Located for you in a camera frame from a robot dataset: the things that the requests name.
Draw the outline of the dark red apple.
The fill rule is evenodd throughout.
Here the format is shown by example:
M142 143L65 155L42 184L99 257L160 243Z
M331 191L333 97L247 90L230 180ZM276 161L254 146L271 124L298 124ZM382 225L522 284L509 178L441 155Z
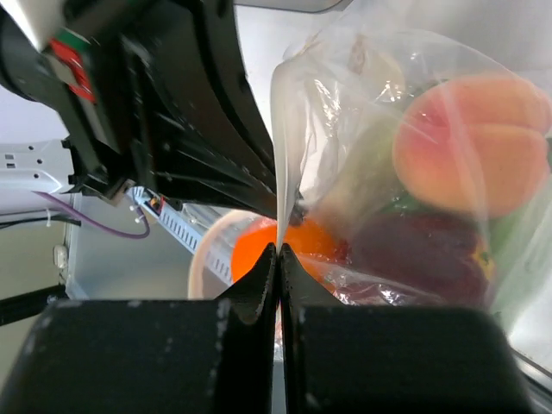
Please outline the dark red apple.
M385 213L349 240L353 268L437 295L450 304L480 307L494 274L482 235L470 222L444 213Z

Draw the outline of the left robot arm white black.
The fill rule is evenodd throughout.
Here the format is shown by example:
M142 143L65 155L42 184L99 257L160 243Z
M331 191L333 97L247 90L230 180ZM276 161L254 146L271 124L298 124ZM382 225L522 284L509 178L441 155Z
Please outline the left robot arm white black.
M1 86L67 134L1 147L1 186L275 217L273 144L230 1L4 1Z

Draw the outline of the peach fruit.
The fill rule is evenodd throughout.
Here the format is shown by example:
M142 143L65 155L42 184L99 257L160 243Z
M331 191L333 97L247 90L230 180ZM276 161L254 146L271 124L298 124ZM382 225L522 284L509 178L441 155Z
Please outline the peach fruit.
M515 76L473 75L428 89L393 142L398 179L418 200L469 216L506 216L550 175L551 99Z

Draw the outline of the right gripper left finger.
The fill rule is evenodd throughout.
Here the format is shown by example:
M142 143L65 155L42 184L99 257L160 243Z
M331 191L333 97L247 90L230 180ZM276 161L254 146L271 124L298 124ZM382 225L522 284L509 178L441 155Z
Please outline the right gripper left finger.
M4 413L268 413L277 253L211 300L60 300L34 323Z

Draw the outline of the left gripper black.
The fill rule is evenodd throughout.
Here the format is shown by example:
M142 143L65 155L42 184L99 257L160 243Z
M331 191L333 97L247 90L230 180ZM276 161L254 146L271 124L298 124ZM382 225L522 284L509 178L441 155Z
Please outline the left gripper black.
M275 216L273 145L232 2L99 3L101 137L78 60L51 48L60 12L53 1L1 2L1 86L60 116L70 192L113 200L132 179L167 198Z

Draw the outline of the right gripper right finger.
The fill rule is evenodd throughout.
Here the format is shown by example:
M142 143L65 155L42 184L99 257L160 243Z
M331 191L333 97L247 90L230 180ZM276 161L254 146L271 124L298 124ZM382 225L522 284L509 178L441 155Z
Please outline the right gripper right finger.
M290 413L530 413L527 385L485 312L345 305L289 247L279 254Z

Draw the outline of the orange fruit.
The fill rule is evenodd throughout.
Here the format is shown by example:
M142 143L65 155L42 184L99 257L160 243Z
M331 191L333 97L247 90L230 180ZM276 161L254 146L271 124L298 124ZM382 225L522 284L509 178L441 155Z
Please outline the orange fruit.
M313 220L306 219L298 226L289 226L282 243L278 243L277 230L276 221L262 217L253 220L237 237L230 257L231 278L234 282L253 269L269 244L273 244L278 253L287 245L302 268L325 286L329 286L324 279L330 266L346 266L350 263L348 243L331 235Z

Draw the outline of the clear zip top bag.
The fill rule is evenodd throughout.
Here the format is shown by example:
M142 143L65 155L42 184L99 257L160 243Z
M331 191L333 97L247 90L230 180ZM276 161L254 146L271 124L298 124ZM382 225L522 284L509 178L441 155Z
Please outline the clear zip top bag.
M385 1L356 1L335 21L291 47L275 67L271 84L271 124L276 155L277 216L232 210L207 232L209 242L225 240L230 257L237 237L257 218L277 222L282 243L289 226L310 219L347 243L368 220L402 194L411 195L398 179L392 160L393 142L412 102L428 89L454 78L515 76L536 84L531 76L514 72L497 60L463 44L409 24L402 11ZM544 225L534 239L540 275L530 274L526 259L499 284L488 311L507 334L547 283L551 275L551 128L550 175L542 189L512 213L535 204L543 209ZM462 216L478 223L483 235L493 219L506 216ZM192 259L188 294L213 298L225 285ZM344 304L382 303L376 287L383 278L346 266L332 265L323 285ZM450 304L401 304L450 305Z

